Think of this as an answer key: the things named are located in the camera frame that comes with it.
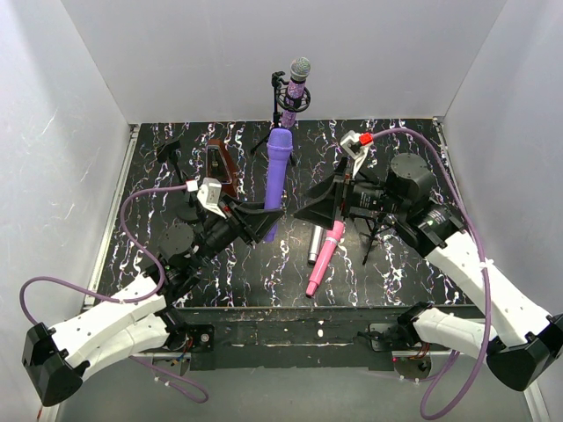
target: metal frame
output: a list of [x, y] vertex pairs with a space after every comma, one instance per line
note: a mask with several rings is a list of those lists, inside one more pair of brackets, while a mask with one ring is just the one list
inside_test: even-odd
[[[98, 255], [96, 256], [96, 262], [91, 273], [90, 281], [88, 283], [88, 290], [93, 292], [98, 291], [99, 280], [102, 275], [102, 268], [104, 267], [104, 261], [106, 260], [107, 250], [109, 249], [110, 241], [112, 240], [113, 226], [115, 224], [115, 219], [120, 210], [121, 198], [123, 196], [123, 190], [125, 189], [125, 182], [127, 181], [127, 175], [129, 173], [129, 167], [131, 166], [131, 161], [133, 160], [133, 153], [135, 152], [135, 146], [137, 144], [137, 138], [139, 137], [139, 130], [141, 127], [139, 125], [134, 125], [131, 131], [131, 136], [129, 137], [129, 144], [127, 146], [127, 151], [125, 152], [125, 157], [123, 158], [123, 166], [121, 167], [120, 176], [117, 179], [117, 185], [115, 186], [115, 192], [113, 193], [112, 205], [109, 209], [109, 214], [107, 215], [106, 228], [104, 229], [104, 235], [102, 236], [102, 241], [99, 245]], [[91, 308], [94, 306], [95, 299], [92, 296], [86, 296], [84, 298], [84, 307]]]

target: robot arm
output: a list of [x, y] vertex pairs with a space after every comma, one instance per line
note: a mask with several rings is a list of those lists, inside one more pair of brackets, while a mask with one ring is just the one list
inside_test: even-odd
[[[295, 218], [330, 229], [335, 219], [360, 216], [375, 224], [385, 219], [399, 237], [450, 277], [481, 311], [485, 311], [482, 265], [491, 287], [492, 330], [487, 365], [511, 389], [524, 390], [563, 350], [563, 316], [551, 316], [522, 294], [497, 268], [480, 263], [477, 247], [449, 208], [430, 198], [435, 182], [424, 160], [399, 154], [387, 179], [356, 180], [368, 154], [371, 135], [350, 132], [340, 145], [354, 159], [347, 170], [342, 158], [334, 174], [310, 189], [312, 201]], [[405, 342], [451, 347], [477, 357], [483, 325], [442, 313], [419, 303], [398, 319]]]
[[[188, 182], [194, 191], [197, 185]], [[197, 273], [238, 237], [256, 244], [283, 215], [263, 203], [241, 202], [221, 193], [221, 183], [203, 179], [197, 198], [208, 211], [202, 227], [173, 224], [160, 238], [158, 260], [165, 283], [140, 302], [102, 302], [81, 315], [47, 327], [36, 324], [26, 335], [22, 363], [45, 406], [74, 394], [90, 376], [128, 356], [177, 344], [186, 338], [173, 304], [199, 281]], [[138, 275], [113, 298], [143, 296], [158, 282], [156, 265]]]

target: white wall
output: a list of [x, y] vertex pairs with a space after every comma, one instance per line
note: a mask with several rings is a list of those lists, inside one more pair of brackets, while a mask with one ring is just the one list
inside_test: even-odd
[[[86, 286], [125, 154], [128, 125], [62, 4], [0, 0], [0, 420], [35, 420], [40, 402], [21, 365], [31, 325], [19, 287], [49, 274]], [[84, 297], [30, 288], [53, 324]]]
[[129, 122], [269, 120], [311, 60], [302, 119], [444, 115], [506, 0], [62, 0]]
[[[508, 0], [446, 116], [464, 202], [487, 256], [563, 313], [563, 4]], [[563, 361], [540, 377], [563, 420]]]

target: black and white patterned surface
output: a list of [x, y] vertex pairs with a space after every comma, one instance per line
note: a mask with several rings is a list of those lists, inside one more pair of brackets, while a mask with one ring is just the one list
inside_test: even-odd
[[[464, 294], [438, 270], [421, 259], [393, 233], [362, 266], [364, 249], [357, 230], [365, 231], [363, 222], [355, 227], [347, 223], [343, 241], [338, 246], [325, 280], [314, 299], [305, 297], [311, 268], [307, 249], [311, 225], [291, 215], [306, 203], [304, 193], [326, 178], [343, 154], [337, 141], [348, 131], [380, 131], [390, 127], [409, 127], [423, 133], [436, 149], [440, 142], [432, 120], [305, 120], [293, 132], [295, 167], [288, 167], [284, 206], [286, 215], [279, 222], [276, 239], [252, 249], [237, 240], [213, 259], [201, 273], [201, 283], [185, 298], [180, 307], [198, 306], [378, 306], [412, 305], [418, 301], [439, 304], [466, 303]], [[190, 177], [204, 176], [205, 146], [208, 139], [225, 142], [240, 169], [238, 195], [241, 200], [264, 200], [267, 172], [267, 149], [260, 147], [256, 156], [250, 148], [270, 128], [267, 121], [212, 123], [143, 124], [135, 148], [123, 199], [132, 192], [152, 186], [178, 183], [172, 168], [159, 164], [156, 147], [171, 136], [180, 135], [182, 149], [179, 167]], [[371, 148], [369, 166], [381, 178], [392, 157], [413, 152], [437, 169], [428, 151], [409, 135], [390, 135]], [[436, 175], [433, 196], [452, 203], [441, 174]], [[139, 199], [128, 212], [128, 225], [150, 250], [157, 251], [160, 234], [175, 219], [174, 206], [181, 193], [152, 195]], [[99, 292], [114, 294], [140, 271], [142, 254], [119, 231], [116, 222], [106, 255]]]

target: cable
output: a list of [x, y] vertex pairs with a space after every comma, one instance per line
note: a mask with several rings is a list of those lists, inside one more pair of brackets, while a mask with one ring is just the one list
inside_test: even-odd
[[134, 199], [138, 198], [141, 195], [145, 195], [145, 194], [149, 194], [149, 193], [168, 193], [168, 192], [174, 192], [174, 191], [183, 191], [183, 190], [186, 190], [186, 188], [187, 188], [186, 185], [180, 185], [180, 186], [170, 186], [170, 187], [151, 187], [151, 189], [143, 189], [141, 191], [133, 193], [131, 196], [129, 196], [123, 202], [123, 205], [121, 205], [121, 211], [120, 211], [121, 229], [125, 232], [125, 234], [129, 238], [129, 240], [131, 242], [133, 242], [133, 244], [137, 248], [139, 248], [142, 253], [144, 253], [147, 257], [149, 257], [150, 260], [152, 260], [158, 267], [158, 274], [160, 275], [160, 279], [158, 280], [157, 286], [154, 288], [154, 290], [152, 290], [151, 292], [149, 292], [148, 294], [146, 294], [144, 296], [140, 296], [140, 297], [136, 297], [136, 298], [132, 298], [132, 299], [120, 300], [120, 299], [115, 299], [115, 298], [110, 297], [110, 296], [105, 296], [105, 295], [101, 295], [101, 294], [96, 293], [96, 292], [92, 292], [91, 290], [88, 290], [87, 288], [83, 288], [83, 287], [74, 285], [74, 284], [69, 283], [68, 281], [65, 281], [65, 280], [57, 279], [56, 277], [49, 277], [47, 275], [42, 275], [42, 276], [39, 276], [39, 277], [33, 277], [32, 279], [26, 281], [23, 284], [23, 286], [21, 287], [21, 289], [19, 290], [19, 306], [21, 307], [21, 310], [24, 312], [24, 315], [26, 316], [26, 318], [33, 325], [37, 324], [37, 321], [30, 314], [29, 309], [26, 306], [26, 290], [29, 286], [31, 286], [33, 283], [35, 283], [37, 281], [49, 281], [51, 283], [55, 283], [55, 284], [58, 284], [58, 285], [61, 285], [61, 286], [68, 287], [68, 288], [75, 290], [77, 292], [84, 293], [85, 295], [93, 296], [96, 299], [100, 299], [101, 301], [111, 302], [111, 303], [135, 303], [135, 302], [140, 302], [140, 301], [144, 301], [146, 299], [149, 299], [151, 296], [153, 296], [155, 293], [157, 293], [160, 290], [160, 288], [163, 286], [163, 284], [165, 283], [165, 277], [166, 277], [165, 270], [162, 267], [162, 264], [160, 264], [160, 262], [158, 262], [157, 257], [155, 257], [152, 253], [147, 251], [147, 249], [142, 244], [140, 244], [139, 241], [129, 231], [127, 224], [125, 223], [125, 210], [126, 210], [127, 206], [129, 205], [129, 203], [131, 201], [133, 201]]
[[182, 393], [184, 396], [186, 396], [187, 398], [189, 398], [190, 400], [195, 401], [197, 404], [203, 404], [205, 402], [207, 402], [209, 400], [209, 393], [208, 391], [205, 389], [205, 387], [203, 387], [202, 385], [200, 385], [198, 382], [192, 381], [192, 380], [188, 380], [187, 378], [184, 378], [182, 376], [176, 375], [162, 367], [156, 367], [148, 362], [145, 362], [142, 359], [136, 358], [135, 356], [129, 356], [129, 358], [131, 360], [134, 360], [137, 363], [140, 363], [141, 365], [148, 367], [150, 369], [152, 369], [153, 371], [157, 371], [160, 372], [161, 374], [164, 375], [168, 375], [171, 376], [172, 378], [174, 378], [175, 380], [178, 380], [180, 382], [186, 382], [192, 386], [194, 386], [195, 388], [197, 388], [199, 391], [201, 391], [201, 393], [203, 393], [204, 398], [198, 398], [196, 395], [190, 393], [189, 391], [186, 391], [185, 389], [183, 389], [182, 387], [180, 387], [178, 384], [175, 384], [174, 382], [169, 382], [169, 381], [165, 381], [165, 380], [161, 380], [160, 378], [156, 377], [157, 381], [161, 381], [163, 382], [166, 386], [170, 386], [173, 389], [176, 389], [177, 391], [179, 391], [180, 393]]
[[[442, 159], [440, 158], [440, 156], [438, 156], [438, 153], [436, 152], [434, 146], [430, 143], [430, 141], [426, 139], [423, 135], [407, 127], [394, 127], [392, 129], [382, 130], [381, 132], [377, 132], [376, 134], [373, 134], [372, 140], [375, 141], [377, 138], [381, 138], [383, 136], [392, 135], [392, 134], [399, 134], [399, 133], [410, 135], [413, 138], [417, 139], [418, 141], [421, 141], [425, 146], [428, 147], [430, 154], [434, 157], [434, 159], [438, 163], [438, 167], [443, 173], [443, 176], [446, 180], [446, 184], [448, 185], [448, 188], [451, 190], [451, 194], [454, 197], [454, 201], [456, 202], [456, 205], [459, 208], [461, 215], [465, 219], [467, 228], [469, 229], [469, 232], [473, 237], [473, 241], [477, 246], [477, 254], [479, 255], [480, 262], [486, 262], [485, 250], [483, 248], [483, 244], [481, 243], [481, 239], [477, 233], [477, 230], [475, 229], [475, 226], [473, 225], [471, 218], [469, 218], [469, 215], [465, 211], [465, 208], [461, 203], [461, 200], [457, 196], [457, 191], [450, 180], [450, 176], [448, 175], [448, 172], [446, 172], [446, 169], [442, 164]], [[424, 393], [422, 402], [420, 402], [420, 415], [426, 420], [436, 420], [438, 418], [441, 418], [445, 414], [449, 413], [454, 407], [456, 407], [456, 405], [461, 401], [461, 399], [464, 398], [469, 388], [473, 385], [473, 382], [477, 378], [481, 366], [485, 361], [486, 347], [488, 345], [489, 336], [491, 333], [491, 284], [489, 280], [489, 273], [486, 269], [486, 266], [483, 266], [481, 272], [483, 273], [483, 285], [485, 291], [485, 329], [483, 334], [483, 341], [481, 342], [481, 349], [479, 350], [479, 355], [475, 361], [475, 365], [473, 366], [471, 373], [469, 374], [469, 377], [467, 378], [467, 381], [465, 382], [463, 387], [459, 390], [459, 392], [456, 394], [456, 396], [441, 411], [438, 411], [433, 415], [429, 415], [426, 413], [426, 405], [428, 402], [428, 398], [430, 397], [430, 394], [432, 394], [432, 391], [434, 390], [435, 386], [442, 379], [443, 375], [448, 371], [449, 368], [445, 370], [443, 369], [436, 376], [436, 378], [432, 381], [432, 383], [428, 387], [427, 391]]]

